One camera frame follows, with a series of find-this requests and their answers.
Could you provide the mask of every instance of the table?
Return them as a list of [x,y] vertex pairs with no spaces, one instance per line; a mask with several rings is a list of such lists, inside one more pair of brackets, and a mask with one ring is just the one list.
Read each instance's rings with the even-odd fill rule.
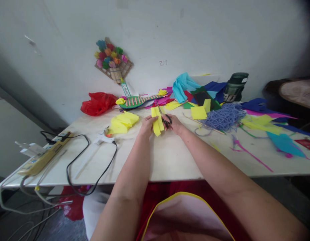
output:
[[[142,118],[150,115],[151,110],[138,108],[131,110],[131,112],[137,114],[141,120]],[[199,127],[198,123],[183,116],[184,113],[186,116],[190,117],[191,112],[189,109],[183,109],[182,106],[172,111],[166,110],[166,113],[171,113],[178,116],[180,121],[191,131],[194,131]],[[97,137],[97,133],[102,132],[102,130],[110,124],[111,119],[118,114],[118,109],[114,109],[109,110],[98,117],[83,115],[73,122],[68,128],[66,128],[66,130],[74,132],[75,135],[85,134],[90,141],[93,141]],[[127,134],[115,135],[115,140],[118,145],[118,152],[108,171],[100,179],[99,184],[115,183],[126,158],[132,149],[140,126],[141,121],[138,121],[132,128],[129,129]],[[208,130],[205,130],[204,128],[201,128],[199,131],[201,134],[208,133]],[[273,172],[270,172],[248,153],[233,151],[231,149],[231,147],[233,147],[231,134],[222,135],[213,131],[210,136],[200,138],[207,143],[213,143],[216,145],[223,155],[225,155],[249,177],[310,175],[310,160],[297,156],[288,159],[285,157],[284,153],[276,151],[275,146],[269,139],[255,139],[240,128],[237,129],[237,132],[232,131],[232,133],[236,135],[244,148],[269,166]],[[259,137],[267,136],[265,131],[254,130],[250,133]],[[283,129],[283,133],[287,133],[289,135],[292,134],[291,131],[286,129]],[[304,137],[305,135],[295,134],[291,138],[296,140],[304,139]],[[203,178],[188,149],[182,140],[172,131],[162,132],[159,137],[153,135],[150,142],[150,181],[197,180]],[[86,146],[86,144],[87,142],[84,137],[71,139],[63,147],[63,149],[67,151],[45,176],[40,186],[68,185],[66,179],[66,166]],[[307,157],[310,158],[310,151],[307,151],[306,148],[298,143],[296,144],[302,149]],[[73,175],[75,175],[81,166],[82,161],[84,161],[90,153],[90,148],[92,147],[92,145],[89,146],[87,150],[74,162],[70,169]],[[72,178],[72,182],[76,185],[94,184],[108,166],[114,154],[115,148],[116,147],[113,144],[102,143],[94,157],[88,163],[87,167],[77,179]],[[58,158],[59,155],[60,153],[57,153],[54,158]],[[29,177],[25,181],[25,185],[28,187],[35,186],[41,177],[41,173],[37,176]],[[5,183],[4,188],[19,187],[21,179],[22,176],[18,174],[12,175],[12,177]]]

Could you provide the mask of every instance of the blue yarn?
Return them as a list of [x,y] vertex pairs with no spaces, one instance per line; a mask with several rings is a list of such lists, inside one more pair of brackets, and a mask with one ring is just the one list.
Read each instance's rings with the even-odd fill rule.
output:
[[237,130],[236,124],[246,116],[240,104],[228,103],[222,105],[222,109],[212,110],[207,113],[206,120],[200,120],[204,127],[228,132],[230,129]]

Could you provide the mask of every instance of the popsicle stick craft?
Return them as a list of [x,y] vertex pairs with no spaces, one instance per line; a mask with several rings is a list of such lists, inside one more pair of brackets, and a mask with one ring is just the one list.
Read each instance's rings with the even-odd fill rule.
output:
[[141,106],[142,104],[144,104],[149,100],[160,99],[162,97],[164,96],[161,95],[151,95],[148,97],[132,96],[128,97],[126,102],[124,104],[120,104],[119,106],[122,107],[123,109],[134,109]]

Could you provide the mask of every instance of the yellow trim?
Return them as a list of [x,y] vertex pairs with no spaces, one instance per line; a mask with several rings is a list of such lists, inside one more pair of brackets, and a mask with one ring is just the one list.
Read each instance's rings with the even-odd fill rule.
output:
[[[197,195],[192,194],[192,193],[189,193],[189,192],[177,192],[177,193],[173,194],[172,196],[168,197],[167,199],[165,199],[165,200],[161,201],[160,203],[158,203],[158,204],[156,205],[156,207],[153,209],[153,211],[152,211],[152,213],[151,213],[149,219],[147,220],[147,224],[146,224],[146,227],[145,227],[145,229],[144,229],[143,236],[142,236],[142,241],[144,240],[144,236],[145,236],[145,233],[146,233],[146,230],[147,230],[149,221],[150,221],[151,217],[153,216],[153,214],[154,214],[155,210],[157,209],[157,207],[158,207],[159,205],[163,204],[163,203],[166,203],[166,202],[172,200],[173,198],[175,198],[175,197],[178,196],[178,195],[188,195],[188,196],[195,197],[195,198],[197,198],[197,199],[203,201],[204,203],[206,203],[206,205],[214,212],[213,208],[211,208],[211,206],[210,206],[203,198],[201,198],[200,196],[197,196]],[[225,224],[223,223],[223,221],[220,219],[220,217],[216,214],[216,212],[214,212],[214,214],[219,218],[220,222],[223,224],[223,226],[226,228],[226,230],[228,231],[228,233],[231,235],[232,239],[235,241],[233,235],[232,235],[232,234],[230,233],[230,231],[227,229],[227,227],[225,226]]]

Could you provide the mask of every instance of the paper flower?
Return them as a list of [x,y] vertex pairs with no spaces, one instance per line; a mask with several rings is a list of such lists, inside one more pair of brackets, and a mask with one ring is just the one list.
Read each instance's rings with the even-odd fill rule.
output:
[[116,104],[125,104],[126,100],[124,100],[124,98],[119,98],[118,100],[116,100],[115,102]]
[[125,55],[122,55],[122,60],[123,60],[125,63],[127,63],[128,58],[127,58]]
[[106,58],[107,57],[107,55],[104,53],[104,52],[100,52],[99,53],[99,58],[101,59],[101,60],[104,60],[104,58]]
[[123,50],[120,47],[116,47],[116,52],[118,53],[118,55],[121,55],[123,53]]
[[109,65],[108,63],[106,63],[105,61],[103,62],[103,69],[108,69],[109,68]]
[[95,56],[96,59],[99,59],[99,54],[100,54],[100,53],[97,52],[97,51],[94,53],[94,56]]
[[114,61],[110,61],[108,64],[109,64],[109,67],[116,68],[116,64],[114,63]]
[[117,53],[115,53],[114,51],[111,53],[111,57],[114,59],[117,57]]
[[102,67],[103,67],[103,62],[102,62],[102,60],[101,60],[101,59],[98,59],[96,65],[97,65],[99,68],[102,68]]
[[107,56],[111,55],[111,53],[112,53],[111,49],[105,49],[105,54]]
[[113,51],[113,50],[114,50],[114,45],[112,45],[112,44],[107,44],[107,48],[109,48],[109,49],[111,49],[111,51]]
[[121,63],[121,61],[118,58],[114,58],[114,62],[115,64],[119,65]]
[[106,62],[107,64],[109,64],[110,60],[111,60],[110,57],[107,57],[107,58],[104,59],[104,62]]
[[158,91],[158,95],[161,95],[161,96],[167,95],[167,91],[166,91],[166,90],[160,89],[160,90]]
[[96,45],[99,47],[99,49],[106,49],[106,43],[104,40],[98,40]]

